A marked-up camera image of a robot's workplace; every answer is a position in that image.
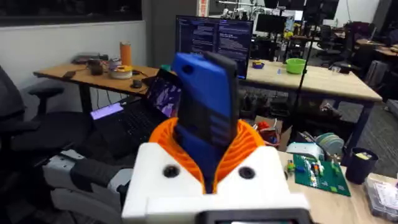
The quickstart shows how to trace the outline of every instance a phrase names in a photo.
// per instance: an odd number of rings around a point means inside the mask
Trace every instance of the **paper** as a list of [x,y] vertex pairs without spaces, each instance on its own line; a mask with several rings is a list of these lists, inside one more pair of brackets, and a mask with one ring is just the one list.
[[398,210],[398,189],[391,184],[378,182],[374,183],[374,188],[382,205]]

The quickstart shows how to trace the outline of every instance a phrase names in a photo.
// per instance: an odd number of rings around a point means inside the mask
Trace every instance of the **white wall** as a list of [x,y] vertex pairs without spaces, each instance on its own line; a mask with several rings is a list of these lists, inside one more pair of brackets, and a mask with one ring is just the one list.
[[[101,52],[119,56],[119,42],[132,45],[132,61],[146,65],[146,25],[144,21],[107,22],[0,28],[0,65],[22,93],[27,118],[33,117],[39,101],[27,92],[35,86],[64,86],[65,93],[52,98],[49,111],[81,111],[78,88],[74,84],[37,78],[32,72],[67,63],[80,52]],[[110,93],[111,101],[120,100],[119,93]],[[93,108],[96,91],[91,89]],[[99,106],[109,104],[106,92],[99,91]]]
[[[347,1],[349,7],[349,13],[351,21],[361,22],[372,22],[374,13],[376,12],[379,0],[339,0],[335,20],[325,21],[324,24],[335,25],[336,19],[338,20],[338,26],[341,27],[348,22],[348,10]],[[242,3],[250,3],[250,0],[242,0]],[[258,4],[264,5],[263,0],[258,0]]]

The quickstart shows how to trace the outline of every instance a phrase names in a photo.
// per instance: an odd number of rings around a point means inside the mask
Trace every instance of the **clear plastic box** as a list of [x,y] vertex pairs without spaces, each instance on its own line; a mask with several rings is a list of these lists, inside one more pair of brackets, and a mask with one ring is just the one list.
[[365,180],[364,188],[372,215],[398,222],[398,189],[370,178]]

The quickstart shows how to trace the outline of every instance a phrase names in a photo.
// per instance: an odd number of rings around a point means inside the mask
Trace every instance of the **black mug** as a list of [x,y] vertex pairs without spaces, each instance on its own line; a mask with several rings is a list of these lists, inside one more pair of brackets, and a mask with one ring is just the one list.
[[[370,155],[368,159],[363,159],[357,156],[357,154],[365,152]],[[351,154],[348,161],[346,178],[354,184],[362,184],[365,178],[371,173],[376,161],[379,157],[368,149],[360,147],[354,147],[351,150]]]

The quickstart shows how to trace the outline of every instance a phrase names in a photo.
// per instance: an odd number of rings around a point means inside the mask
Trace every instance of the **wooden desk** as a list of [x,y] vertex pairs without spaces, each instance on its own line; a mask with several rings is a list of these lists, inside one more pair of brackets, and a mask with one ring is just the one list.
[[[91,75],[90,70],[85,69],[85,67],[86,65],[74,65],[68,63],[51,68],[46,68],[45,70],[37,71],[33,74],[37,77],[51,78],[61,80],[63,82],[76,83],[77,85],[79,85],[81,106],[85,113],[89,113],[93,110],[91,105],[90,87],[115,91],[118,93],[124,93],[129,95],[143,95],[147,91],[147,86],[145,86],[145,84],[142,84],[142,88],[131,88],[130,85],[132,84],[132,80],[141,80],[146,76],[156,76],[158,71],[158,69],[156,68],[134,66],[135,70],[138,70],[145,75],[134,75],[132,78],[127,80],[118,80],[111,78],[108,72],[98,76]],[[62,76],[68,71],[76,71],[76,75],[69,80],[63,79]]]
[[[279,152],[280,161],[283,167],[286,166],[288,159],[293,159],[293,155],[286,152]],[[397,179],[385,177],[377,174],[370,174],[370,178],[396,184]],[[390,223],[384,219],[374,217],[370,213],[368,201],[362,185],[352,184],[347,181],[351,197],[333,194],[324,190],[318,190],[304,185],[296,184],[294,176],[289,176],[287,184],[292,193],[302,192],[310,202],[310,213],[313,221],[322,224],[382,224]]]
[[[290,38],[290,40],[304,40],[304,41],[309,42],[309,41],[312,40],[312,37],[306,37],[306,36],[302,36],[302,35],[293,35]],[[321,39],[319,37],[315,37],[313,41],[314,42],[319,42],[319,41],[321,41]]]
[[391,51],[389,47],[378,47],[376,51],[388,57],[398,57],[398,53]]
[[[301,75],[287,73],[286,65],[282,62],[265,60],[262,62],[265,63],[263,69],[254,69],[251,67],[252,62],[249,61],[246,80],[241,80],[239,83],[244,86],[268,90],[297,91]],[[338,108],[340,101],[358,103],[364,106],[347,147],[356,146],[374,103],[381,101],[382,98],[353,73],[345,75],[332,72],[327,68],[313,66],[308,66],[307,70],[302,87],[303,97],[334,99],[335,108]]]
[[359,45],[374,45],[374,46],[384,46],[384,44],[377,41],[368,41],[366,39],[359,39],[356,41]]

